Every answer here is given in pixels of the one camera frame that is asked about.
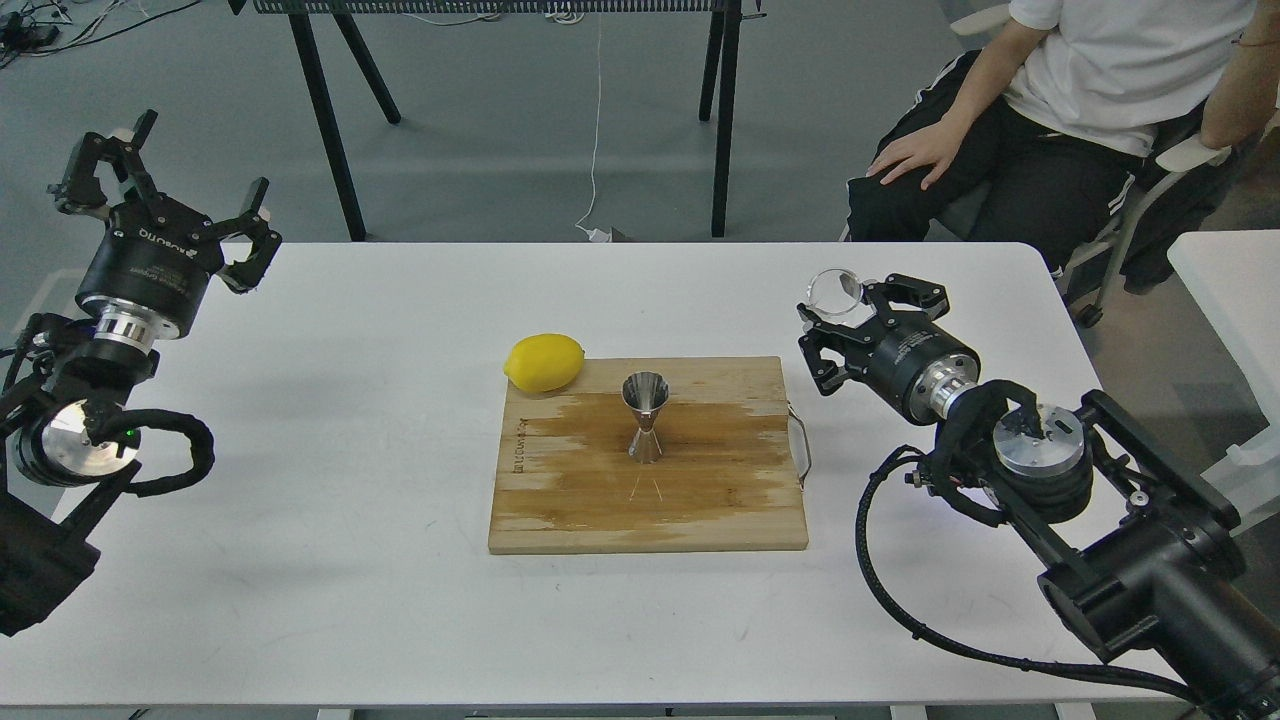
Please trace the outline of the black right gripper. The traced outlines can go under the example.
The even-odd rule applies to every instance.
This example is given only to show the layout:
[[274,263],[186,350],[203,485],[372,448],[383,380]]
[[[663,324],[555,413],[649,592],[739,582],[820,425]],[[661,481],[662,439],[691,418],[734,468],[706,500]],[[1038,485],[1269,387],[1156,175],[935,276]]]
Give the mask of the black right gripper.
[[977,352],[933,322],[950,311],[946,288],[899,273],[861,287],[874,314],[858,325],[835,324],[805,304],[796,306],[804,328],[797,345],[818,393],[827,397],[846,382],[864,383],[914,425],[942,421],[980,377]]

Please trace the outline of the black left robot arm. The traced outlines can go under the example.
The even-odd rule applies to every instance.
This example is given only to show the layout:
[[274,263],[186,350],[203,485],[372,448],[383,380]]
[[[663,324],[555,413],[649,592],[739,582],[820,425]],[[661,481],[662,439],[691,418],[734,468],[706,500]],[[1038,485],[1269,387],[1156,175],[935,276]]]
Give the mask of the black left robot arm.
[[189,333],[210,279],[246,293],[282,245],[264,178],[224,222],[160,192],[140,156],[156,119],[147,110],[129,133],[88,132],[49,187],[56,210],[101,219],[105,236],[76,295],[84,318],[36,313],[3,352],[3,447],[32,482],[91,492],[61,521],[3,492],[5,635],[46,620],[91,575],[100,552],[88,533],[122,495],[165,495],[211,471],[205,423],[125,405],[157,370],[156,341]]

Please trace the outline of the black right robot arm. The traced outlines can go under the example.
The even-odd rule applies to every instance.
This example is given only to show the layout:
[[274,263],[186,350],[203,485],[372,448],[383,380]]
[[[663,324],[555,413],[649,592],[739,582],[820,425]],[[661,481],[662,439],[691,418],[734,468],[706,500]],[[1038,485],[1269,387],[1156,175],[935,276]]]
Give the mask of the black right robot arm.
[[[1156,691],[1211,719],[1277,716],[1279,639],[1233,582],[1245,560],[1235,506],[1174,457],[1101,389],[1079,407],[1041,401],[1011,380],[980,379],[980,360],[940,328],[941,284],[838,270],[856,325],[814,295],[797,305],[799,347],[820,395],[854,380],[902,419],[934,428],[869,475],[855,555],[879,606],[913,638],[982,662],[1075,682]],[[987,527],[1011,527],[1043,564],[1037,584],[1094,664],[1011,657],[948,638],[884,588],[869,550],[870,507],[892,471]]]

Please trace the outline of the person's right hand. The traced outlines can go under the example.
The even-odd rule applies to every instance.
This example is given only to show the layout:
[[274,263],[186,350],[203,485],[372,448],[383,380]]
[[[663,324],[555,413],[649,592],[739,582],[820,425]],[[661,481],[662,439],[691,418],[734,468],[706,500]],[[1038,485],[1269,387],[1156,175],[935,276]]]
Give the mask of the person's right hand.
[[888,142],[867,168],[867,178],[891,184],[913,170],[924,169],[919,190],[934,184],[954,164],[968,133],[968,126],[938,120]]

